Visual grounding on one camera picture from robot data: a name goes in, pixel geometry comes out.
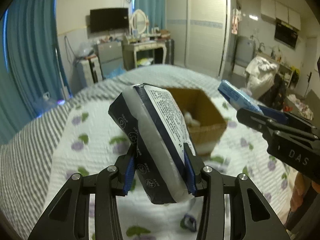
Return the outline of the white sliding wardrobe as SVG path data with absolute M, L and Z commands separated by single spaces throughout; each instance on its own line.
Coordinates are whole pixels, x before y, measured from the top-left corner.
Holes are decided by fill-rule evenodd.
M 165 0 L 174 64 L 221 79 L 227 71 L 235 0 Z

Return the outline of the light blue tissue pack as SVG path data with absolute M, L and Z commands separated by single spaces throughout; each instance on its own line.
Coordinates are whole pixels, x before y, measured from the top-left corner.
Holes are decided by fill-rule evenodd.
M 255 113 L 263 113 L 250 96 L 242 90 L 237 89 L 227 80 L 222 80 L 217 90 L 237 111 L 244 108 Z

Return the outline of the clear water jug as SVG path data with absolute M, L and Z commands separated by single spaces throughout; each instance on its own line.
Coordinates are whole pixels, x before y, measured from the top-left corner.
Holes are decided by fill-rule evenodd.
M 58 106 L 63 105 L 65 103 L 65 100 L 56 100 L 51 98 L 49 92 L 45 92 L 41 97 L 35 100 L 34 102 L 34 109 L 37 113 L 37 116 L 40 117 L 50 109 Z

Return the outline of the dark blue tissue pack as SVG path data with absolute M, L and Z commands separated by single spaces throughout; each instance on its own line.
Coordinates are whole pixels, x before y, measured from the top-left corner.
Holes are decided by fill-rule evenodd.
M 118 95 L 108 113 L 133 145 L 135 169 L 149 200 L 190 200 L 184 146 L 196 152 L 172 94 L 146 83 L 132 85 Z

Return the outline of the white suitcase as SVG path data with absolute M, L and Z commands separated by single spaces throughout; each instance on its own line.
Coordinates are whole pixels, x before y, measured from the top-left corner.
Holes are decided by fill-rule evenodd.
M 76 69 L 83 88 L 103 81 L 103 75 L 97 55 L 86 57 L 77 62 Z

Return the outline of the white vanity dressing table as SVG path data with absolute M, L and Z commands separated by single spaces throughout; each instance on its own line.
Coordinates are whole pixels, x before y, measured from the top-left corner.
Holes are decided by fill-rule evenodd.
M 138 67 L 138 60 L 142 56 L 155 57 L 156 49 L 162 49 L 162 64 L 165 64 L 167 47 L 164 41 L 147 41 L 138 43 L 122 42 L 123 63 L 125 70 L 132 70 Z

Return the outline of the white laundry bag pile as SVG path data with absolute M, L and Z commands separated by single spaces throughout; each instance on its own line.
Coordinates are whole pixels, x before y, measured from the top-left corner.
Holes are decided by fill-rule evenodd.
M 267 59 L 256 56 L 247 66 L 246 88 L 251 92 L 252 98 L 258 100 L 274 84 L 274 77 L 279 66 Z

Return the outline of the grey washing machine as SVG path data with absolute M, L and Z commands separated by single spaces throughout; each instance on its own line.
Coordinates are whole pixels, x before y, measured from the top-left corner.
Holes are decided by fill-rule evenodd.
M 245 36 L 238 36 L 234 63 L 242 67 L 247 67 L 254 58 L 254 55 L 255 41 Z

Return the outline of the grey small fridge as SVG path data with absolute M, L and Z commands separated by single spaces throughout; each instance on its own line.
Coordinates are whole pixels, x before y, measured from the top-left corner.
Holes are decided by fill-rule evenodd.
M 100 43 L 95 46 L 103 79 L 111 79 L 126 72 L 121 42 Z

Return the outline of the open cardboard box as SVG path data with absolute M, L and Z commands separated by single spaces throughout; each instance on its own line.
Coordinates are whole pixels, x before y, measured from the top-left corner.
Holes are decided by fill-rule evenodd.
M 167 88 L 182 112 L 198 155 L 210 155 L 227 122 L 207 94 L 200 89 Z

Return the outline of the grey striped bed sheet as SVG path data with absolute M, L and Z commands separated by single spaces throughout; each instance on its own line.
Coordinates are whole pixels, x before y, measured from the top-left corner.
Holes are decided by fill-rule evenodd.
M 1 211 L 21 239 L 27 239 L 45 207 L 53 153 L 60 143 L 71 111 L 91 101 L 112 101 L 127 87 L 149 83 L 190 88 L 212 98 L 222 97 L 219 82 L 207 75 L 169 65 L 143 67 L 85 88 L 67 103 L 29 122 L 1 146 Z

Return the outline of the black range hood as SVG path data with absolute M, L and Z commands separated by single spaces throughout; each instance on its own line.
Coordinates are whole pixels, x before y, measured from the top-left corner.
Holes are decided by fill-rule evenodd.
M 276 29 L 274 39 L 284 45 L 295 49 L 298 41 L 299 30 L 286 22 L 276 18 Z

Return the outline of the oval white vanity mirror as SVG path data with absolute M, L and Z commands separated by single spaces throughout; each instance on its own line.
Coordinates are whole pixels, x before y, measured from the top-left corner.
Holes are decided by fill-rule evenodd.
M 129 27 L 133 36 L 142 35 L 148 26 L 148 17 L 141 9 L 136 9 L 130 17 Z

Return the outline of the white kitchen wall cabinets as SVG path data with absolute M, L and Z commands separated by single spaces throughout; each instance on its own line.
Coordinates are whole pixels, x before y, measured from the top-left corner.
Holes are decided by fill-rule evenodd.
M 280 20 L 294 29 L 301 29 L 300 14 L 275 0 L 260 0 L 260 11 L 263 19 L 270 22 Z

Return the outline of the teal window curtain left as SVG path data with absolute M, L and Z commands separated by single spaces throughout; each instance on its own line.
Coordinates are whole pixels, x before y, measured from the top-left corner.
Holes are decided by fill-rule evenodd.
M 13 0 L 1 19 L 1 144 L 38 118 L 45 92 L 65 100 L 71 90 L 62 67 L 56 0 Z

